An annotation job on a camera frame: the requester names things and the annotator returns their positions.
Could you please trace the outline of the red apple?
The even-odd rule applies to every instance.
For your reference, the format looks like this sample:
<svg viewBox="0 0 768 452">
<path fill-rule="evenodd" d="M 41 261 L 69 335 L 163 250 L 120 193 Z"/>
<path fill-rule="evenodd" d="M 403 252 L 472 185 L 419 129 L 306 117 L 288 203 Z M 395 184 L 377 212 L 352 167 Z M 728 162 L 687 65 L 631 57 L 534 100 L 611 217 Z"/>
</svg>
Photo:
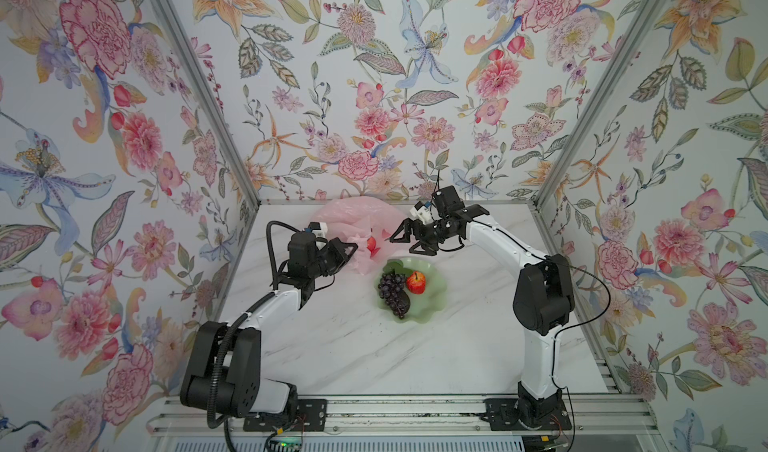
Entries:
<svg viewBox="0 0 768 452">
<path fill-rule="evenodd" d="M 420 271 L 414 271 L 406 279 L 407 290 L 414 295 L 422 295 L 426 290 L 426 277 Z"/>
</svg>

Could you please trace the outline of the pink plastic bag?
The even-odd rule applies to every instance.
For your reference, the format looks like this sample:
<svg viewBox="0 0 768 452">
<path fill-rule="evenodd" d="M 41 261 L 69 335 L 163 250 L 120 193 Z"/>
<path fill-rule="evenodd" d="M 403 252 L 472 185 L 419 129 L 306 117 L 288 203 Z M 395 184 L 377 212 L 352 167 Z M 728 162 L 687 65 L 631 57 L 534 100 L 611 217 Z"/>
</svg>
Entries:
<svg viewBox="0 0 768 452">
<path fill-rule="evenodd" d="M 389 238 L 406 218 L 397 208 L 372 197 L 354 197 L 333 201 L 321 207 L 310 219 L 325 223 L 329 238 L 358 246 L 349 267 L 360 275 L 371 274 L 395 256 L 407 252 L 404 244 Z"/>
</svg>

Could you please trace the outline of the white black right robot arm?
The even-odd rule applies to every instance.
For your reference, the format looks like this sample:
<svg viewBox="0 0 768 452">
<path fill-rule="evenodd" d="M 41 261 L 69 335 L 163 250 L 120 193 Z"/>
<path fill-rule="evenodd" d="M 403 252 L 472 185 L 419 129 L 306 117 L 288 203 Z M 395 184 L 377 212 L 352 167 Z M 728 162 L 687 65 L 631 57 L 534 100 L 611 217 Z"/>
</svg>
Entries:
<svg viewBox="0 0 768 452">
<path fill-rule="evenodd" d="M 413 206 L 389 241 L 408 244 L 415 255 L 435 256 L 454 237 L 461 246 L 470 243 L 482 249 L 517 280 L 512 307 L 526 339 L 513 417 L 530 430 L 539 429 L 564 405 L 559 352 L 575 308 L 569 261 L 523 243 L 486 208 L 464 204 L 453 186 Z"/>
</svg>

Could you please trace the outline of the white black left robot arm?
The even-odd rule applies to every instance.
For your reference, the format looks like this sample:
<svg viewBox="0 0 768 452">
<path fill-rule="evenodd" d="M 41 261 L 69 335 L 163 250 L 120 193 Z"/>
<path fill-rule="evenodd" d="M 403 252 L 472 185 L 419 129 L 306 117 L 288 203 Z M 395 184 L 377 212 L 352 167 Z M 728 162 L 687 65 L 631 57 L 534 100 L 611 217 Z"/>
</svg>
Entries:
<svg viewBox="0 0 768 452">
<path fill-rule="evenodd" d="M 288 259 L 282 264 L 277 263 L 272 238 L 266 238 L 269 292 L 235 320 L 208 321 L 196 334 L 180 401 L 205 412 L 211 429 L 229 419 L 253 416 L 278 427 L 296 420 L 296 386 L 261 375 L 262 339 L 307 304 L 319 278 L 334 278 L 358 245 L 327 239 L 313 227 L 289 230 Z"/>
</svg>

